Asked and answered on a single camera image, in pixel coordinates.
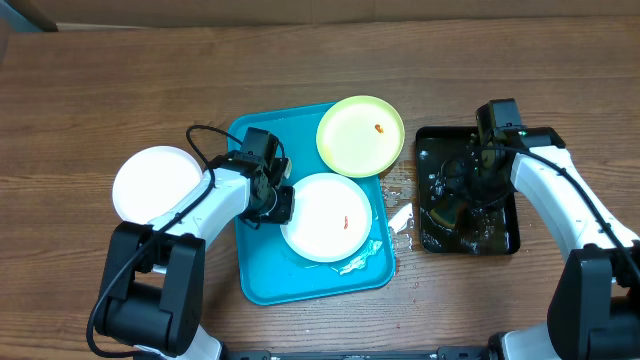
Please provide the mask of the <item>green yellow sponge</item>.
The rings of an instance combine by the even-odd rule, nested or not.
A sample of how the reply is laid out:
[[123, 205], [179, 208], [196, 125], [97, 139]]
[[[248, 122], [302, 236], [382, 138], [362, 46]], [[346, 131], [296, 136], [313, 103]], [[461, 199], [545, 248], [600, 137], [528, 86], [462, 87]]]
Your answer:
[[430, 211], [429, 216], [442, 227], [456, 229], [467, 218], [468, 204], [460, 199], [443, 199]]

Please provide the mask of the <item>white plate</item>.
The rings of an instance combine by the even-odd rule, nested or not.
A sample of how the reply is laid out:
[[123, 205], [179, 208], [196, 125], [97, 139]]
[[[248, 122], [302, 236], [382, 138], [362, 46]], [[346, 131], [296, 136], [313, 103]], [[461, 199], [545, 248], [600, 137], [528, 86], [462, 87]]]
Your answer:
[[317, 173], [294, 184], [292, 218], [281, 233], [301, 257], [331, 263], [360, 249], [372, 221], [370, 202], [356, 182], [335, 173]]
[[146, 224], [171, 210], [202, 178], [199, 164], [180, 148], [141, 150], [116, 174], [112, 187], [115, 211], [124, 221]]

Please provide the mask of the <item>light green plate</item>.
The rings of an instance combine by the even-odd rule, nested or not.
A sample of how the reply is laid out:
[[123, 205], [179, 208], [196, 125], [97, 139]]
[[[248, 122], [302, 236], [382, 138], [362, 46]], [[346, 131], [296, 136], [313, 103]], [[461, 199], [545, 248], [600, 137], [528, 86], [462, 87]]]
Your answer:
[[368, 95], [345, 98], [322, 116], [316, 147], [334, 172], [351, 178], [377, 175], [399, 157], [405, 127], [387, 101]]

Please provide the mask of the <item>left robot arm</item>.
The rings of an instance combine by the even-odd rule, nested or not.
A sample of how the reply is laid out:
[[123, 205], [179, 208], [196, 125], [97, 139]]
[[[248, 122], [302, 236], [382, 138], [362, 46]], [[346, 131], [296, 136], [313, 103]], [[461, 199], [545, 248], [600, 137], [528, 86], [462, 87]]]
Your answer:
[[205, 159], [201, 182], [148, 224], [124, 221], [112, 233], [86, 341], [100, 334], [133, 359], [220, 359], [223, 344], [201, 326], [206, 250], [234, 218], [260, 227], [292, 218], [294, 190], [281, 141], [249, 128], [239, 149]]

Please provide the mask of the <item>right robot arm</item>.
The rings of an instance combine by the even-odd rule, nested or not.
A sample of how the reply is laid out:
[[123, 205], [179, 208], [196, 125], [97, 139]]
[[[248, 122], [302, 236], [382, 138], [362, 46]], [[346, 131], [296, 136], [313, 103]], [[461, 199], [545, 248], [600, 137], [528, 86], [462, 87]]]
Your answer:
[[522, 123], [515, 100], [489, 101], [476, 121], [477, 136], [442, 166], [453, 200], [437, 220], [456, 228], [518, 192], [565, 260], [545, 322], [492, 336], [486, 358], [638, 358], [638, 235], [590, 189], [555, 130]]

